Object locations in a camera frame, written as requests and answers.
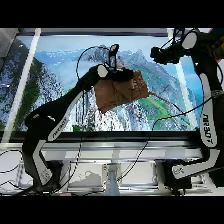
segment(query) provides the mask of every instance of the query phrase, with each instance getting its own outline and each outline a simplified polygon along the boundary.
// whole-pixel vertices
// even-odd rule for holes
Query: brown leather pouch
[[[100,80],[94,87],[96,104],[101,113],[149,96],[149,91],[142,78],[141,71],[135,71],[132,80],[116,82],[113,80]]]

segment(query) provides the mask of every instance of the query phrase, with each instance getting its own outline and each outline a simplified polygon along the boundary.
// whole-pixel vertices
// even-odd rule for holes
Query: screen
[[[32,36],[17,36],[5,59],[0,74],[0,129],[8,121],[20,77],[30,50]],[[154,36],[40,36],[16,116],[14,131],[26,131],[26,116],[39,106],[65,95],[77,83],[76,65],[81,53],[92,46],[110,48],[119,44],[117,60],[125,67],[140,70],[148,90],[170,103],[155,97],[139,99],[101,114],[96,105],[94,89],[74,106],[64,132],[151,131],[158,118],[179,114],[171,103],[187,111],[203,102],[201,81],[191,58],[183,57],[179,65],[160,65],[150,57],[151,48],[161,47],[168,37]],[[82,77],[92,66],[107,62],[106,49],[94,48],[83,54],[78,74]],[[202,108],[186,116],[157,122],[154,130],[190,131],[199,127]]]

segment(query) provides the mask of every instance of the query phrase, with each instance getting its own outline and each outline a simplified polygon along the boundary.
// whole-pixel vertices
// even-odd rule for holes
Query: brown cloth
[[[142,78],[141,71],[135,71],[133,79],[126,82],[100,80],[94,87],[96,104],[101,113],[149,96],[149,91]]]

